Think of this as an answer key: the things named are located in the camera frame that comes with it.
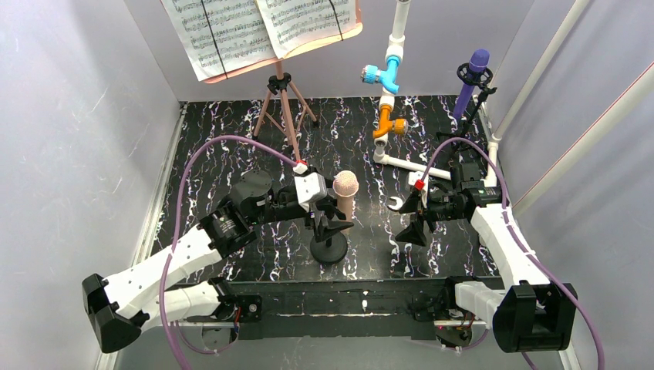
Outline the orange pipe valve fitting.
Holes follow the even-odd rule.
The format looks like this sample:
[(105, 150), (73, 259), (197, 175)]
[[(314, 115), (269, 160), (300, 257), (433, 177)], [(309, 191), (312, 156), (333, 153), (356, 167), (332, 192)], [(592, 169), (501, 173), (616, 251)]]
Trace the orange pipe valve fitting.
[(407, 132), (407, 120), (404, 118), (391, 119), (390, 113), (393, 108), (389, 104), (382, 104), (379, 108), (378, 127), (373, 131), (373, 138), (379, 139), (387, 133), (393, 132), (397, 135), (404, 135)]

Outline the purple microphone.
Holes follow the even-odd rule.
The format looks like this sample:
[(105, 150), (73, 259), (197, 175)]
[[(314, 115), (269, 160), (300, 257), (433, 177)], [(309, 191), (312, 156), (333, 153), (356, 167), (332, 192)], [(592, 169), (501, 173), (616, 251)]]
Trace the purple microphone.
[(487, 81), (485, 73), (490, 60), (490, 52), (486, 49), (477, 49), (470, 57), (469, 62), (460, 65), (457, 69), (457, 76), (463, 83), (457, 97), (453, 118), (458, 121), (463, 116), (465, 109), (473, 95), (475, 87), (480, 87)]

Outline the silver open-end wrench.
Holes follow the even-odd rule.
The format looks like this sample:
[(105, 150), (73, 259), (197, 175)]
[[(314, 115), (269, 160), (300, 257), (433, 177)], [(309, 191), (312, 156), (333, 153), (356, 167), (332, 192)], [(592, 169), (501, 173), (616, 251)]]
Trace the silver open-end wrench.
[(403, 214), (405, 212), (404, 210), (404, 200), (400, 197), (390, 197), (386, 206), (388, 209), (394, 212), (398, 212), (400, 214)]

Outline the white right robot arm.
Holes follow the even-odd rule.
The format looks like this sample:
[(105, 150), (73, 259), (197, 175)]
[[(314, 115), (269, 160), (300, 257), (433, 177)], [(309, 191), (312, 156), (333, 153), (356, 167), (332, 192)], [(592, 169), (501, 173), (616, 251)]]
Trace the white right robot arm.
[(407, 177), (410, 195), (395, 198), (390, 210), (409, 214), (396, 241), (426, 245), (426, 232), (438, 222), (467, 220), (488, 249), (503, 287), (490, 288), (478, 277), (449, 277), (435, 297), (420, 304), (436, 317), (452, 310), (484, 322), (500, 349), (512, 352), (563, 351), (568, 348), (577, 308), (570, 284), (557, 284), (536, 264), (535, 252), (518, 229), (506, 193), (489, 187), (469, 163), (451, 167), (452, 187), (429, 190), (423, 173)]

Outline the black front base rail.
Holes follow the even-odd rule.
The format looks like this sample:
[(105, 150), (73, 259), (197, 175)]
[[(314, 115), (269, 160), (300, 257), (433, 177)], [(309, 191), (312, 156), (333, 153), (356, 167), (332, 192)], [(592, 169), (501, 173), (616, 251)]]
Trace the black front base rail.
[(466, 345), (486, 323), (445, 304), (445, 279), (231, 282), (241, 339), (404, 337)]

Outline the white wall pipe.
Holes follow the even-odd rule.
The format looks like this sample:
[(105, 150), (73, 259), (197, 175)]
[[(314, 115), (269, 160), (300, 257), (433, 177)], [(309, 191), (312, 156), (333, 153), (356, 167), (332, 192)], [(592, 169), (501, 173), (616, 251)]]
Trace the white wall pipe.
[(500, 142), (502, 140), (503, 135), (513, 122), (515, 116), (521, 110), (537, 82), (544, 74), (546, 68), (548, 68), (552, 59), (556, 56), (563, 42), (568, 37), (568, 34), (574, 28), (577, 21), (581, 18), (583, 12), (590, 3), (591, 2), (589, 0), (577, 0), (574, 1), (574, 3), (571, 5), (571, 8), (568, 10), (566, 16), (561, 21), (561, 24), (558, 26), (547, 47), (544, 49), (539, 60), (525, 80), (524, 85), (521, 87), (521, 90), (518, 92), (515, 100), (512, 102), (504, 118), (493, 132), (493, 141)]

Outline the black round-base mic stand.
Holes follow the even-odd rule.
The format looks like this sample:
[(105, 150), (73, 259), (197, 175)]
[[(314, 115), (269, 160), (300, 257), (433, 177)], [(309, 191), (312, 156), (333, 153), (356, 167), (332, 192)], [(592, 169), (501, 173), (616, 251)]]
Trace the black round-base mic stand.
[(315, 241), (314, 231), (315, 226), (321, 217), (327, 217), (330, 220), (340, 219), (334, 218), (333, 215), (328, 215), (326, 210), (320, 210), (317, 206), (312, 206), (311, 211), (313, 212), (313, 238), (310, 242), (310, 251), (313, 258), (320, 264), (324, 265), (339, 263), (346, 256), (348, 251), (348, 242), (343, 231), (322, 243)]

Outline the white PVC pipe frame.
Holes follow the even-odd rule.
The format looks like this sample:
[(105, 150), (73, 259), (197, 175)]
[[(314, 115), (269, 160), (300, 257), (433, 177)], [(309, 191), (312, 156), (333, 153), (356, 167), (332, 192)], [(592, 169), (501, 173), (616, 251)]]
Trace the white PVC pipe frame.
[[(404, 135), (407, 133), (409, 123), (404, 118), (393, 118), (392, 111), (395, 106), (395, 98), (399, 92), (399, 85), (396, 83), (397, 75), (401, 62), (403, 61), (405, 29), (410, 9), (409, 1), (398, 1), (396, 3), (393, 27), (389, 35), (388, 46), (385, 54), (386, 68), (381, 69), (377, 66), (367, 65), (362, 69), (361, 80), (368, 84), (380, 84), (382, 86), (382, 95), (379, 99), (379, 121), (377, 128), (373, 131), (375, 150), (373, 160), (375, 163), (398, 167), (417, 173), (428, 173), (431, 177), (449, 180), (450, 174), (445, 170), (436, 168), (427, 168), (426, 166), (409, 160), (391, 157), (386, 153), (388, 135)], [(452, 119), (456, 122), (464, 117), (464, 111), (473, 97), (476, 88), (480, 90), (477, 98), (477, 105), (466, 120), (462, 128), (461, 136), (466, 132), (474, 119), (477, 111), (485, 102), (487, 97), (493, 94), (496, 89), (490, 87), (493, 79), (493, 73), (488, 68), (490, 53), (486, 49), (477, 49), (474, 51), (470, 60), (457, 68), (457, 77), (463, 83), (462, 90), (452, 113)]]

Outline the sheet music book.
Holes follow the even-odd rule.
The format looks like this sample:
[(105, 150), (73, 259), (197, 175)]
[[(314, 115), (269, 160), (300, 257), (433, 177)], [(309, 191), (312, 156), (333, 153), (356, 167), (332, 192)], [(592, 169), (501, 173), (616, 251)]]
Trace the sheet music book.
[(200, 81), (225, 80), (362, 30), (357, 1), (164, 1)]

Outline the black tripod mic stand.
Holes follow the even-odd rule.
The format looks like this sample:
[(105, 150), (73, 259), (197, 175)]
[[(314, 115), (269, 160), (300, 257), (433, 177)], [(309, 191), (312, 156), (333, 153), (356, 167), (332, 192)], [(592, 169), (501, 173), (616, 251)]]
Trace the black tripod mic stand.
[(460, 122), (462, 119), (464, 119), (464, 123), (463, 123), (463, 125), (461, 127), (461, 131), (459, 133), (442, 133), (442, 132), (438, 132), (437, 133), (437, 138), (439, 140), (440, 139), (445, 139), (445, 138), (452, 138), (452, 137), (465, 137), (468, 134), (468, 132), (470, 131), (470, 128), (472, 126), (474, 117), (477, 115), (478, 111), (480, 110), (482, 103), (485, 103), (487, 101), (487, 98), (497, 91), (497, 87), (490, 87), (490, 84), (492, 82), (492, 79), (493, 79), (494, 75), (493, 75), (492, 71), (489, 68), (487, 68), (487, 71), (485, 73), (485, 77), (487, 77), (487, 81), (483, 85), (481, 85), (480, 87), (475, 87), (475, 88), (478, 88), (480, 90), (480, 94), (477, 97), (477, 103), (476, 103), (476, 106), (474, 107), (472, 113), (466, 118), (464, 116), (464, 114), (465, 114), (465, 111), (464, 111), (464, 114), (460, 118), (460, 120), (456, 121), (454, 119), (456, 122)]

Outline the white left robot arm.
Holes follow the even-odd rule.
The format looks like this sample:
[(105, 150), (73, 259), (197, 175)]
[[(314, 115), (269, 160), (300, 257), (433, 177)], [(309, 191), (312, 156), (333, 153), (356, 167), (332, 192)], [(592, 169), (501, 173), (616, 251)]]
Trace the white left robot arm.
[(189, 288), (178, 283), (255, 242), (257, 226), (286, 220), (303, 220), (312, 229), (317, 262), (339, 263), (348, 251), (344, 233), (352, 226), (357, 190), (348, 171), (328, 178), (310, 170), (280, 190), (265, 171), (244, 173), (217, 208), (171, 246), (120, 273), (83, 280), (83, 306), (100, 350), (117, 352), (163, 319), (258, 320), (258, 297), (231, 293), (221, 278)]

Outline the pink tripod music stand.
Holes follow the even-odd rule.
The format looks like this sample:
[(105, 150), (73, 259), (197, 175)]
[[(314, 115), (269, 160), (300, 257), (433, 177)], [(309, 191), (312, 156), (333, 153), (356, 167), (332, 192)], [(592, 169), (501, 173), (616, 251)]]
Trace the pink tripod music stand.
[[(300, 93), (298, 87), (293, 81), (292, 75), (283, 69), (281, 60), (274, 62), (275, 74), (268, 78), (266, 96), (262, 103), (259, 117), (256, 121), (252, 139), (258, 141), (259, 133), (265, 120), (269, 121), (280, 132), (285, 134), (285, 138), (292, 148), (292, 154), (296, 161), (302, 161), (302, 156), (298, 147), (298, 134), (301, 131), (305, 117), (308, 117), (311, 124), (317, 126), (319, 120), (317, 115), (309, 107), (306, 99)], [(295, 95), (295, 98), (301, 105), (299, 119), (295, 120), (292, 116), (290, 107), (289, 92)], [(277, 121), (269, 112), (268, 106), (273, 96), (278, 96), (281, 103), (281, 119)]]

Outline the pink microphone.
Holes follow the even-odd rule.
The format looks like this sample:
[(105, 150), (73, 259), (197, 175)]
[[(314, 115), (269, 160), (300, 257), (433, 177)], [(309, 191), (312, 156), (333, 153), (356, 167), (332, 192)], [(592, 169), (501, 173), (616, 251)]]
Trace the pink microphone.
[(359, 190), (359, 181), (351, 170), (342, 170), (336, 174), (332, 189), (337, 198), (337, 207), (351, 222), (354, 213), (354, 199)]

